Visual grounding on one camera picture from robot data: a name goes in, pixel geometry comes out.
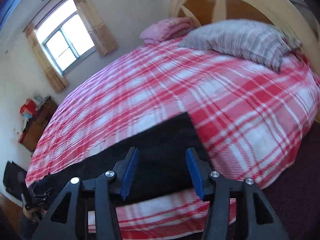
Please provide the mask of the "window with grey frame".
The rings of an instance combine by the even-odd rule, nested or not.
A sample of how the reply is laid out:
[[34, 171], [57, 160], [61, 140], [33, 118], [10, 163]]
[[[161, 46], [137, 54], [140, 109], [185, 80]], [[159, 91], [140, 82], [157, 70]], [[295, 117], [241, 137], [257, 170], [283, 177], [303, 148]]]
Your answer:
[[36, 27], [49, 61], [64, 74], [95, 51], [73, 0], [63, 0]]

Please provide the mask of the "black folding chair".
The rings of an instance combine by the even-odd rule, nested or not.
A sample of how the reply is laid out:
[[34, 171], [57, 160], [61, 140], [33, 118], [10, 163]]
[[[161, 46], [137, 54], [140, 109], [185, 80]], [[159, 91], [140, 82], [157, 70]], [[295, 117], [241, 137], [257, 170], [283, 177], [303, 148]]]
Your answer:
[[21, 187], [18, 183], [18, 174], [22, 172], [24, 177], [27, 175], [27, 171], [14, 162], [7, 162], [3, 175], [3, 185], [7, 193], [16, 199], [22, 201]]

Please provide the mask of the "striped grey pillow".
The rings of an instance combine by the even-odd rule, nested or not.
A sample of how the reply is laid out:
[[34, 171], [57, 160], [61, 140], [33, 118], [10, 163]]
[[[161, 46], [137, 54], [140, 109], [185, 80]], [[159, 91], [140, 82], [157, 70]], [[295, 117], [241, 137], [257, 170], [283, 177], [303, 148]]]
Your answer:
[[278, 73], [283, 57], [301, 48], [297, 38], [274, 25], [248, 19], [224, 20], [188, 33], [180, 47], [214, 50], [262, 64]]

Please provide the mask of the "folded pink blanket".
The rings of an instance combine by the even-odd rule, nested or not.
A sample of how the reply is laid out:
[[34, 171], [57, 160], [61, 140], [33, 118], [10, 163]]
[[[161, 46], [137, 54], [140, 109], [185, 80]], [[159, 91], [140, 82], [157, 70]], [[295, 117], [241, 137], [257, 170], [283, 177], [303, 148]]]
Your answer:
[[158, 44], [182, 36], [195, 28], [196, 24], [190, 17], [172, 17], [150, 25], [140, 34], [140, 38], [146, 44]]

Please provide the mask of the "beige curtain right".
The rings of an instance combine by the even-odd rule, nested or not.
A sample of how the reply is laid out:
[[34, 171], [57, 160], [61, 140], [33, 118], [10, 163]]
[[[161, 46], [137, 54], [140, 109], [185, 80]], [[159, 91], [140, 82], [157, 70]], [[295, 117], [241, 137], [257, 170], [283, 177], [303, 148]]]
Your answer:
[[118, 49], [114, 36], [89, 0], [73, 0], [100, 57]]

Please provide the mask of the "red gift bag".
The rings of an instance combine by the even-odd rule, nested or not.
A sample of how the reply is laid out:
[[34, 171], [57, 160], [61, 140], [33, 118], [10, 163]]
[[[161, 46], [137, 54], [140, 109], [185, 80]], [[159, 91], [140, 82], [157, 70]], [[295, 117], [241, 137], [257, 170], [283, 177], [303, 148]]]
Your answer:
[[32, 118], [36, 115], [37, 104], [32, 99], [27, 99], [25, 104], [20, 108], [20, 115]]

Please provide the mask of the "brown wooden desk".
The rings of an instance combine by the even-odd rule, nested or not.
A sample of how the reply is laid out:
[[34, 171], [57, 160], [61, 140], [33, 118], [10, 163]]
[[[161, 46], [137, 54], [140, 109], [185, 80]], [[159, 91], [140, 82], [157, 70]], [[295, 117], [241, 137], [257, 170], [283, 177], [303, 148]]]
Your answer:
[[44, 99], [44, 102], [36, 112], [36, 115], [27, 120], [18, 142], [31, 153], [34, 153], [37, 143], [42, 137], [44, 130], [48, 126], [57, 108], [58, 105], [55, 100], [51, 96], [48, 96]]

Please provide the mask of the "red plaid bed cover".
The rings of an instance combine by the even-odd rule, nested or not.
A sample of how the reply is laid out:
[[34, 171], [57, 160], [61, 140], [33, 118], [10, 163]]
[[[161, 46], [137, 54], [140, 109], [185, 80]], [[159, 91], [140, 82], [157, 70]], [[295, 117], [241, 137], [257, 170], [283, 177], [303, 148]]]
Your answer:
[[185, 150], [225, 177], [266, 188], [290, 167], [319, 109], [319, 78], [300, 52], [280, 71], [176, 38], [123, 55], [72, 91], [46, 127], [25, 182], [50, 179], [55, 197], [73, 177], [111, 169], [139, 149], [130, 195], [117, 208], [124, 239], [174, 239], [204, 229]]

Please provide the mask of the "beige curtain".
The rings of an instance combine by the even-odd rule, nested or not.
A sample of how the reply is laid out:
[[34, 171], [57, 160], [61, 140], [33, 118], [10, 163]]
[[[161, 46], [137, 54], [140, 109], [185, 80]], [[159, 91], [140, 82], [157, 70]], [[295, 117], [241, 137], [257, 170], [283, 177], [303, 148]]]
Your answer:
[[32, 23], [28, 24], [24, 30], [31, 52], [33, 53], [37, 63], [43, 71], [50, 87], [56, 94], [61, 93], [68, 87], [69, 82], [63, 74], [57, 69], [56, 64], [49, 59], [44, 50], [43, 45], [37, 39], [36, 29]]
[[89, 0], [73, 0], [100, 57], [118, 49], [114, 36]]

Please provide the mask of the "cream wooden headboard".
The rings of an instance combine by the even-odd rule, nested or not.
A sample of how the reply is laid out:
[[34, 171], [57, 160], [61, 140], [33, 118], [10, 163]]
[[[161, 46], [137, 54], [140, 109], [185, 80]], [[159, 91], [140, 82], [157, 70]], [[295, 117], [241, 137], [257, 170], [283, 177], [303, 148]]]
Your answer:
[[275, 25], [300, 40], [312, 71], [319, 74], [319, 31], [289, 0], [171, 0], [169, 14], [190, 17], [197, 27], [242, 18]]

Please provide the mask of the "beige curtain left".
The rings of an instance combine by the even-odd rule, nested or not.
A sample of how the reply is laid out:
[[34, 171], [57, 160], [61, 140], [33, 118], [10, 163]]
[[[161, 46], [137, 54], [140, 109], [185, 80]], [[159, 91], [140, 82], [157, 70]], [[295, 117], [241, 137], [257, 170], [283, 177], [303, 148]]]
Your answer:
[[43, 45], [37, 39], [36, 29], [32, 23], [28, 24], [24, 30], [31, 52], [33, 53], [37, 63], [43, 71], [50, 87], [56, 94], [61, 93], [68, 87], [69, 82], [63, 74], [57, 69], [56, 64], [49, 59], [44, 50]]

